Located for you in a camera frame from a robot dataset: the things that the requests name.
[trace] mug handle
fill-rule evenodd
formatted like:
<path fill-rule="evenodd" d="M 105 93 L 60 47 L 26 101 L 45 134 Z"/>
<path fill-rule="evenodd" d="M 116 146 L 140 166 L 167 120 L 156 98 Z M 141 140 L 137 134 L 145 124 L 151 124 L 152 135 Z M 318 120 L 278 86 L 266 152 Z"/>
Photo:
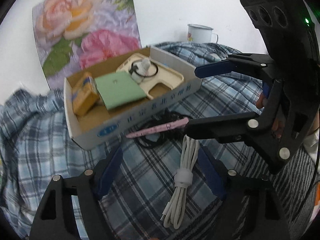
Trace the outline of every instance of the mug handle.
<path fill-rule="evenodd" d="M 219 36 L 218 36 L 218 34 L 217 34 L 217 33 L 211 33 L 211 39 L 212 39 L 212 34 L 217 35 L 217 41 L 216 41 L 216 42 L 214 42 L 214 43 L 218 43 L 218 40 L 219 40 Z"/>

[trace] black cable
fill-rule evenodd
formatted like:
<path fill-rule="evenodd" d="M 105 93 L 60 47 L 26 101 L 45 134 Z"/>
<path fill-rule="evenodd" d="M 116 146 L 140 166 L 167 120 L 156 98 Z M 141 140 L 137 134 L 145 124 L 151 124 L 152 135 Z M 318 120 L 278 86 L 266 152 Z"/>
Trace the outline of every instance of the black cable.
<path fill-rule="evenodd" d="M 176 111 L 169 111 L 168 109 L 165 109 L 164 113 L 162 115 L 160 115 L 159 119 L 152 119 L 152 120 L 146 122 L 144 125 L 142 125 L 140 128 L 138 128 L 138 130 L 150 128 L 150 127 L 153 127 L 156 125 L 161 125 L 161 124 L 164 124 L 167 122 L 174 122 L 179 119 L 183 119 L 185 117 L 192 119 L 191 116 L 180 114 Z M 151 140 L 147 139 L 146 136 L 141 136 L 141 137 L 135 138 L 134 140 L 141 147 L 147 148 L 147 149 L 152 149 L 152 148 L 155 148 L 155 147 L 158 147 L 158 146 L 164 144 L 167 140 L 182 141 L 183 137 L 184 137 L 184 133 L 183 133 L 182 129 L 164 131 L 164 132 L 161 132 L 158 134 L 160 136 L 156 141 L 151 141 Z"/>
<path fill-rule="evenodd" d="M 137 63 L 137 62 L 139 62 L 139 61 L 142 61 L 142 59 L 139 59 L 139 60 L 136 60 L 136 61 L 132 62 L 132 64 L 131 64 L 131 69 L 129 70 L 129 74 L 130 74 L 130 75 L 132 75 L 133 72 L 135 72 L 135 73 L 136 73 L 138 76 L 140 76 L 140 77 L 154 77 L 155 75 L 158 74 L 158 72 L 159 72 L 159 67 L 158 67 L 155 63 L 153 63 L 153 62 L 151 62 L 151 61 L 150 61 L 150 63 L 151 63 L 153 66 L 156 67 L 156 72 L 155 72 L 154 74 L 152 74 L 151 76 L 143 76 L 143 75 L 139 74 L 139 73 L 137 72 L 138 67 L 137 67 L 136 65 L 134 66 L 134 63 Z"/>
<path fill-rule="evenodd" d="M 295 215 L 293 216 L 292 220 L 295 220 L 297 218 L 297 216 L 299 215 L 299 213 L 301 212 L 304 204 L 306 203 L 313 187 L 318 183 L 320 182 L 320 180 L 317 180 L 317 182 L 314 183 L 315 179 L 316 179 L 316 175 L 317 175 L 317 172 L 318 172 L 318 165 L 319 165 L 319 159 L 320 159 L 320 138 L 319 138 L 319 141 L 318 141 L 318 152 L 317 152 L 317 159 L 316 159 L 316 166 L 315 166 L 315 170 L 313 172 L 313 175 L 312 175 L 312 179 L 311 179 L 311 182 L 310 182 L 310 185 L 309 185 L 309 188 L 307 190 L 307 193 L 306 193 L 306 196 L 304 197 L 303 201 L 301 202 L 300 204 L 300 207 L 298 208 L 298 211 L 295 213 Z"/>

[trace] mug rim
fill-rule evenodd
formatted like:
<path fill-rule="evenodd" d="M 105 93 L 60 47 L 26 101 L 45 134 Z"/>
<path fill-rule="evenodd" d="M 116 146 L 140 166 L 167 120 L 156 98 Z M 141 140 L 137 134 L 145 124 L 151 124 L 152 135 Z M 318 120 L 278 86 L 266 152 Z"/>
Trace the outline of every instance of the mug rim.
<path fill-rule="evenodd" d="M 204 29 L 204 30 L 213 30 L 213 28 L 211 28 L 209 26 L 201 25 L 201 24 L 189 23 L 188 26 L 198 28 L 198 29 Z"/>

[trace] white cardboard box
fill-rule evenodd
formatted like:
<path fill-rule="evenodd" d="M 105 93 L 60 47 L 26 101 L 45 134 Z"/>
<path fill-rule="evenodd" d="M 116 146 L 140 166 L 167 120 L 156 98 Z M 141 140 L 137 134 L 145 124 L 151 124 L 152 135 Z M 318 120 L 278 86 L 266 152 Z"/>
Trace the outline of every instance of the white cardboard box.
<path fill-rule="evenodd" d="M 143 54 L 177 70 L 183 74 L 184 83 L 174 90 L 163 91 L 158 89 L 155 91 L 157 95 L 154 96 L 155 99 L 153 100 L 144 99 L 109 112 L 105 106 L 95 106 L 86 116 L 77 117 L 72 109 L 71 91 L 83 72 L 90 72 L 93 78 L 114 72 L 134 53 Z M 122 134 L 133 125 L 195 93 L 200 88 L 202 79 L 195 76 L 194 70 L 193 65 L 179 57 L 156 47 L 151 47 L 108 59 L 66 78 L 64 82 L 64 107 L 70 138 L 81 148 L 89 150 L 114 136 Z"/>

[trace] white sleeve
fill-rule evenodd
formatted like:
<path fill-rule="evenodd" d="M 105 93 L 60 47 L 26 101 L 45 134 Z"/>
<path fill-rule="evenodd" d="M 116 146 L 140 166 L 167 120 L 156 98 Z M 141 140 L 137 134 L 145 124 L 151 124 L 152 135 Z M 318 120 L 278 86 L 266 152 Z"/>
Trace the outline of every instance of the white sleeve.
<path fill-rule="evenodd" d="M 308 152 L 309 156 L 316 163 L 317 153 L 318 153 L 318 143 L 319 143 L 319 128 L 313 133 L 307 136 L 303 140 L 303 146 Z M 320 173 L 320 162 L 318 165 L 318 173 Z"/>

